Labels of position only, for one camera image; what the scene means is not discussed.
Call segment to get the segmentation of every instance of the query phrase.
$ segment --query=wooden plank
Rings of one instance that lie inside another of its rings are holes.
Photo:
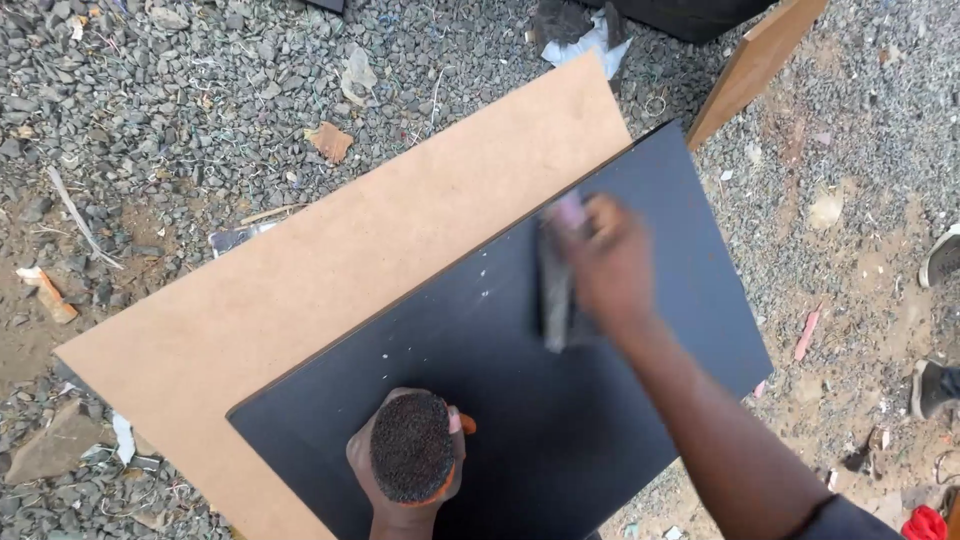
[[[630,144],[593,55],[56,349],[240,530],[330,538],[225,415]]]
[[[770,84],[826,5],[827,0],[785,0],[740,39],[686,136],[690,150],[700,146]]]

